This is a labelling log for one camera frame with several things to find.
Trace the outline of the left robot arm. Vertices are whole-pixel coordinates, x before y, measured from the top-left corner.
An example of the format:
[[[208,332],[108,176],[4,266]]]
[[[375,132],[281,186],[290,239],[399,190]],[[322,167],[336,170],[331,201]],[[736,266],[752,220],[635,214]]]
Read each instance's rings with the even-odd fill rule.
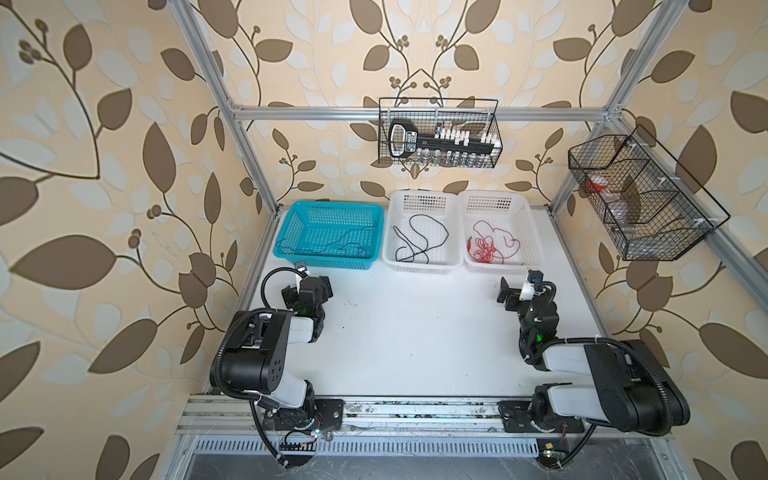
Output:
[[[290,273],[295,281],[281,290],[282,308],[269,304],[266,286]],[[210,386],[230,398],[249,401],[277,417],[288,429],[322,424],[310,381],[288,371],[288,347],[316,342],[324,329],[325,304],[333,297],[331,280],[305,267],[281,266],[264,275],[259,287],[263,306],[241,310],[224,334],[209,373]]]

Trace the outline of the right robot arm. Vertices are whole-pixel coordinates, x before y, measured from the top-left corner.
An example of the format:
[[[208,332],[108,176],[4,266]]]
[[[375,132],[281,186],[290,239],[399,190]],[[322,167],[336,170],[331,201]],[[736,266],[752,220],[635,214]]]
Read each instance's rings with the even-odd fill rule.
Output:
[[[556,293],[554,283],[531,270],[519,288],[502,279],[497,301],[517,316],[525,364],[587,381],[543,384],[526,403],[500,402],[506,431],[568,433],[604,427],[660,437],[689,422],[687,399],[644,341],[559,337]]]

